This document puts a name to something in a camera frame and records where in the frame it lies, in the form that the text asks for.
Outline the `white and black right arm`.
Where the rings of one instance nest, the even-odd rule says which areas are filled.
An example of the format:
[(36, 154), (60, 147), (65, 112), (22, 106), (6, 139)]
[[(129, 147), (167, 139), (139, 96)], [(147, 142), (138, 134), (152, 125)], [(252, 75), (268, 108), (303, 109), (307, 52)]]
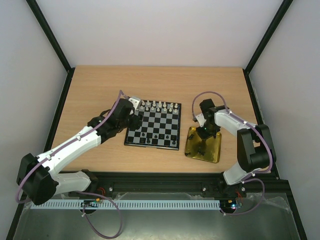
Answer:
[(218, 191), (229, 196), (237, 184), (243, 184), (257, 172), (268, 173), (276, 160), (270, 129), (253, 124), (234, 114), (226, 105), (216, 106), (212, 99), (199, 104), (201, 113), (194, 116), (197, 135), (203, 142), (216, 139), (221, 128), (236, 137), (236, 163), (220, 174)]

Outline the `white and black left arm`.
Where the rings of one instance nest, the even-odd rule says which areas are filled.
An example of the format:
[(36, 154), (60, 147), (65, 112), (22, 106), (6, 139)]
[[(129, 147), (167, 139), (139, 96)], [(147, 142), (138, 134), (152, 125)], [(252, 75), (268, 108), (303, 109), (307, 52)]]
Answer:
[(27, 200), (42, 205), (53, 196), (85, 191), (93, 182), (86, 171), (61, 173), (73, 160), (109, 140), (128, 128), (137, 130), (142, 125), (142, 116), (136, 115), (141, 99), (118, 98), (109, 111), (92, 118), (76, 135), (57, 147), (33, 156), (25, 155), (20, 162), (18, 190), (27, 195)]

